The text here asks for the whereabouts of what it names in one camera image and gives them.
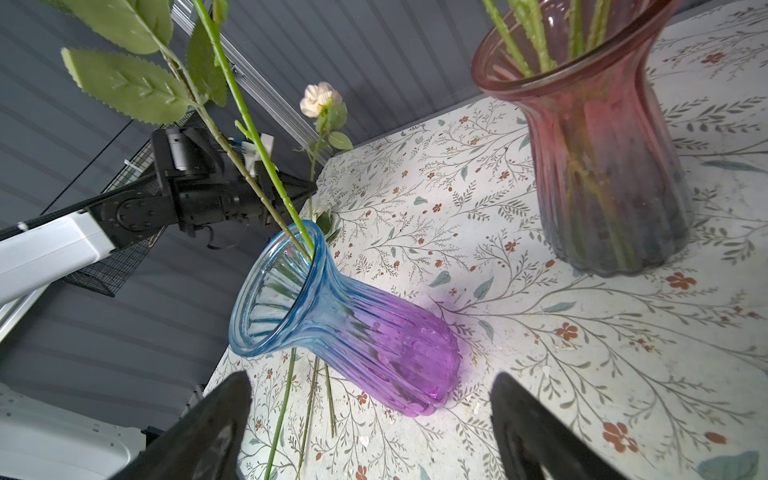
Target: vase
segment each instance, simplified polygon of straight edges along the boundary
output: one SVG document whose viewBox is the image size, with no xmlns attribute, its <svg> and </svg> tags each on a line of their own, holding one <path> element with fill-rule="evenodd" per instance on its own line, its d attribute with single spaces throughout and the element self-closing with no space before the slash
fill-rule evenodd
<svg viewBox="0 0 768 480">
<path fill-rule="evenodd" d="M 320 228 L 304 225 L 314 243 L 311 261 L 281 233 L 248 273 L 230 319 L 232 351 L 258 356 L 301 346 L 403 415 L 429 415 L 443 406 L 461 359 L 448 325 L 342 275 Z M 290 229 L 297 232 L 295 225 Z"/>
<path fill-rule="evenodd" d="M 569 1 L 541 3 L 557 67 L 524 78 L 491 31 L 472 78 L 514 102 L 528 123 L 541 224 L 557 257 L 601 276 L 639 273 L 682 249 L 690 193 L 645 64 L 678 0 L 610 2 L 607 41 L 568 60 Z M 594 0 L 581 2 L 584 35 Z M 515 17 L 505 22 L 534 71 L 538 59 Z"/>
</svg>

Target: printed red flower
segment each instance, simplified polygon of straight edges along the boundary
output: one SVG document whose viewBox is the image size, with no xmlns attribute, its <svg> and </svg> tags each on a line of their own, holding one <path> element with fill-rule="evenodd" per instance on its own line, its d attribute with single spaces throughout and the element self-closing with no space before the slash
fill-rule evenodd
<svg viewBox="0 0 768 480">
<path fill-rule="evenodd" d="M 716 63 L 720 63 L 720 60 L 722 60 L 723 57 L 725 57 L 725 54 L 722 51 L 718 51 L 717 53 L 707 55 L 707 57 L 702 60 L 701 63 L 710 63 L 715 65 Z"/>
<path fill-rule="evenodd" d="M 637 442 L 627 436 L 629 429 L 624 423 L 619 422 L 614 425 L 613 423 L 605 422 L 603 424 L 603 428 L 605 429 L 605 432 L 603 432 L 603 438 L 606 441 L 613 443 L 617 452 L 624 453 L 627 448 L 629 448 L 631 452 L 635 453 L 640 450 L 637 447 Z"/>
<path fill-rule="evenodd" d="M 680 272 L 675 272 L 674 275 L 668 276 L 667 282 L 670 283 L 672 288 L 681 288 L 683 290 L 688 290 L 690 285 L 696 285 L 695 279 L 685 276 Z"/>
<path fill-rule="evenodd" d="M 726 444 L 726 439 L 719 433 L 715 432 L 707 432 L 704 434 L 705 437 L 707 437 L 707 440 L 709 440 L 712 443 L 720 443 L 721 445 Z"/>
<path fill-rule="evenodd" d="M 563 323 L 563 327 L 555 330 L 554 334 L 561 337 L 566 342 L 570 342 L 571 339 L 578 337 L 578 327 L 571 325 L 568 322 Z"/>
</svg>

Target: floral tablecloth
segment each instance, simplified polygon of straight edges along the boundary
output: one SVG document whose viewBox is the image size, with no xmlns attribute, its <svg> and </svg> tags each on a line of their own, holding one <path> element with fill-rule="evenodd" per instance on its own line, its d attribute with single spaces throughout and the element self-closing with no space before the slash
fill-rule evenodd
<svg viewBox="0 0 768 480">
<path fill-rule="evenodd" d="M 461 382 L 446 408 L 410 419 L 332 372 L 338 432 L 319 382 L 301 477 L 504 478 L 488 403 L 504 370 L 631 478 L 768 478 L 766 64 L 768 5 L 756 1 L 662 34 L 648 74 L 697 218 L 685 251 L 633 278 L 553 257 L 512 104 L 485 98 L 333 158 L 315 201 L 343 221 L 339 268 L 444 318 Z M 314 357 L 298 357 L 274 478 L 294 478 L 299 461 Z M 227 350 L 207 387 L 238 369 L 251 378 L 247 478 L 263 477 L 287 360 Z M 716 457 L 719 476 L 700 475 Z"/>
</svg>

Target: floral pattern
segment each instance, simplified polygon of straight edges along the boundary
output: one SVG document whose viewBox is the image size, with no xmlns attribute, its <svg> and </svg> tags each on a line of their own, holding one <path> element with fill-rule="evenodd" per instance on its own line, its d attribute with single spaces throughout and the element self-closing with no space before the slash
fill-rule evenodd
<svg viewBox="0 0 768 480">
<path fill-rule="evenodd" d="M 670 26 L 652 52 L 697 218 L 688 247 L 640 276 L 554 258 L 512 104 L 485 98 L 333 158 L 316 202 L 343 225 L 339 268 L 442 317 L 463 361 L 448 405 L 415 419 L 331 371 L 336 435 L 323 378 L 301 478 L 504 478 L 488 402 L 501 370 L 630 478 L 692 480 L 717 458 L 765 457 L 766 45 L 768 5 L 746 0 Z M 287 360 L 227 350 L 208 386 L 249 373 L 247 478 L 263 477 Z M 279 478 L 296 475 L 313 360 L 299 351 Z"/>
</svg>

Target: white flower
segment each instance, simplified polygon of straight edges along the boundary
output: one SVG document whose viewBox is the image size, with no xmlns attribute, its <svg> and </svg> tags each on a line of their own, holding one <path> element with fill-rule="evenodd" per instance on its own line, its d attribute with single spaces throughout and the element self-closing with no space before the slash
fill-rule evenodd
<svg viewBox="0 0 768 480">
<path fill-rule="evenodd" d="M 307 85 L 304 91 L 304 98 L 301 99 L 299 106 L 301 113 L 307 117 L 316 118 L 324 109 L 333 104 L 342 102 L 341 94 L 333 90 L 333 87 L 327 81 L 321 81 L 319 85 Z"/>
</svg>

